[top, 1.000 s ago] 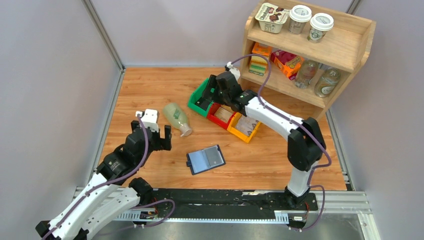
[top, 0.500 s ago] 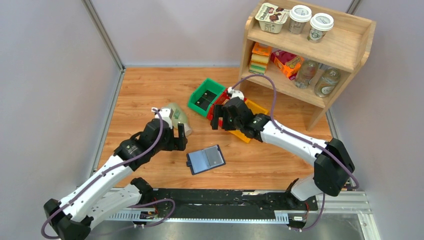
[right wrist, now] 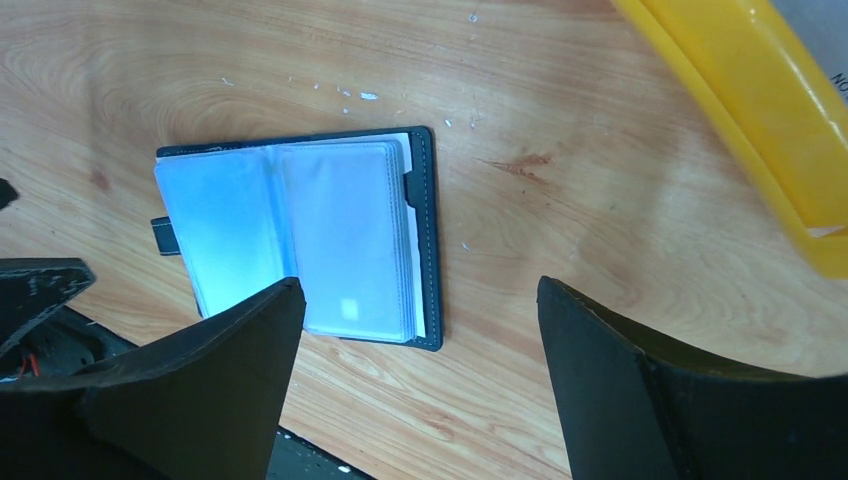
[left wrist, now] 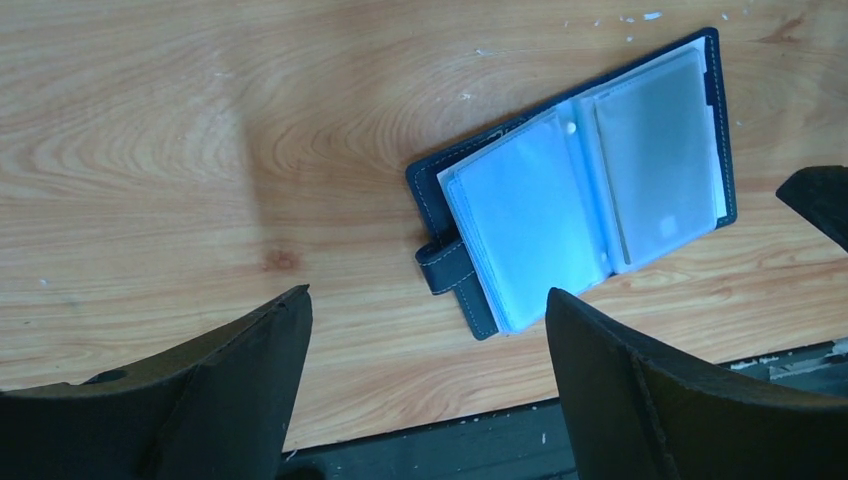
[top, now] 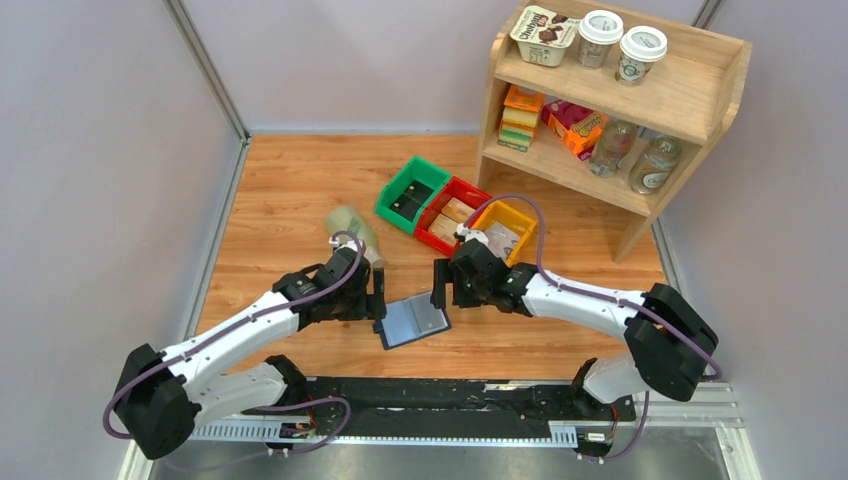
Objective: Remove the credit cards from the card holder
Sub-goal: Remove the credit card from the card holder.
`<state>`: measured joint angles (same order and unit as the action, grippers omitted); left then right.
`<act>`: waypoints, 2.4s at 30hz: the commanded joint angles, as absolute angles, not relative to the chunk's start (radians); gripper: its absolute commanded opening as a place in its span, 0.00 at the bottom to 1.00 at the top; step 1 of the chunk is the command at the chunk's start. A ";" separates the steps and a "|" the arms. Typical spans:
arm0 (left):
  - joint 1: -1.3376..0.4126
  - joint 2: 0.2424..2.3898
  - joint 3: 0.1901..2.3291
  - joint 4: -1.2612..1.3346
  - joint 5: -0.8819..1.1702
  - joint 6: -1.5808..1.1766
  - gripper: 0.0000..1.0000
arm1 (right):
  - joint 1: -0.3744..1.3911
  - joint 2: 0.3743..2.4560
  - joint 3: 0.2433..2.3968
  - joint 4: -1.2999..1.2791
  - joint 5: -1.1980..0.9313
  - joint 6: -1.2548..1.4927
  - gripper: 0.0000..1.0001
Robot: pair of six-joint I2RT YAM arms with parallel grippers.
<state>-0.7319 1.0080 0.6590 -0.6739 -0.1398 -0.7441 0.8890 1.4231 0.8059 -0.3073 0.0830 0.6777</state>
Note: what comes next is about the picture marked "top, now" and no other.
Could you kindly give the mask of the blue leather card holder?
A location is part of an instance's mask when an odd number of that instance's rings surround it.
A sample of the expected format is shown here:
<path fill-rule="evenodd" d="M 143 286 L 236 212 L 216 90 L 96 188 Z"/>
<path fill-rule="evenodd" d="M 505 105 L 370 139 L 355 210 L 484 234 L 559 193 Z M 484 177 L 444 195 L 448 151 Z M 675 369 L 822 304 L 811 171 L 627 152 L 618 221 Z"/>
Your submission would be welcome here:
<path fill-rule="evenodd" d="M 450 319 L 443 308 L 430 301 L 430 292 L 414 295 L 386 305 L 386 315 L 373 323 L 385 350 L 416 342 L 448 331 Z"/>

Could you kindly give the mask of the green liquid plastic bottle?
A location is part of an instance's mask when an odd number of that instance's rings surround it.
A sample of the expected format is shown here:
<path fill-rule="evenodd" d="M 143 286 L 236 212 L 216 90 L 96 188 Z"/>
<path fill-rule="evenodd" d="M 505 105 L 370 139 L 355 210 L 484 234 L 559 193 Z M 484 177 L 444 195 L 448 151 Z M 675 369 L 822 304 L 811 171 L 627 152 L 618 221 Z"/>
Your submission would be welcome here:
<path fill-rule="evenodd" d="M 343 205 L 329 212 L 324 218 L 329 234 L 348 231 L 354 234 L 365 247 L 364 257 L 374 269 L 385 268 L 385 258 L 379 249 L 377 236 L 364 217 L 351 205 Z"/>

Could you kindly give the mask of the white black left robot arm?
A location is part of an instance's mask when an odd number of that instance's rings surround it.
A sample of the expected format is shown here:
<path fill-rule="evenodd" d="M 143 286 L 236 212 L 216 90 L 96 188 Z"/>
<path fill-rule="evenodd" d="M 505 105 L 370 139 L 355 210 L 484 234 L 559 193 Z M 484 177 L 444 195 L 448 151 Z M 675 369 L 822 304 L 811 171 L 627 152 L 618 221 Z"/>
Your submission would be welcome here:
<path fill-rule="evenodd" d="M 150 460 L 177 450 L 198 427 L 266 407 L 285 415 L 306 399 L 300 371 L 283 355 L 230 373 L 243 359 L 322 321 L 381 320 L 385 272 L 353 242 L 324 264 L 287 273 L 242 311 L 203 334 L 156 350 L 143 344 L 126 357 L 103 415 L 105 430 L 133 441 Z"/>

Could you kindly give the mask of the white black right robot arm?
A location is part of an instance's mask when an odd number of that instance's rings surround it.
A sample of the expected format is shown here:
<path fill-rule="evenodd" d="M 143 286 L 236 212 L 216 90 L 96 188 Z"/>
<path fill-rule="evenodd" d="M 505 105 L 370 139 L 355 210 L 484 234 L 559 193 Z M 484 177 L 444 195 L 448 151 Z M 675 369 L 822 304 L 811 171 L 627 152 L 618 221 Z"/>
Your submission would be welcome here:
<path fill-rule="evenodd" d="M 626 345 L 625 353 L 590 359 L 574 379 L 573 410 L 598 417 L 621 397 L 653 390 L 688 402 L 715 368 L 719 339 L 673 287 L 615 290 L 556 275 L 531 263 L 507 265 L 478 240 L 433 263 L 431 303 L 443 308 L 493 306 L 502 313 L 565 320 Z"/>

